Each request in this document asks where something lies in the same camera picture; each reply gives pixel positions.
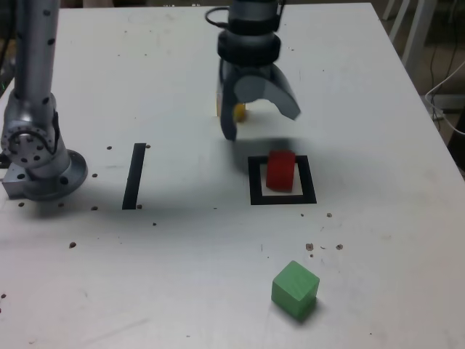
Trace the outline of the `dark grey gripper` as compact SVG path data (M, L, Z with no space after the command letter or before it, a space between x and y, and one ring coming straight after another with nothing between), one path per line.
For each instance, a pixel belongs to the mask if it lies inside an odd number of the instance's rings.
M281 115L291 120L295 120L301 113L287 78L274 65L240 66L221 59L219 77L224 77L218 90L220 126L229 141L235 141L237 137L233 115L238 102L267 100L275 105Z

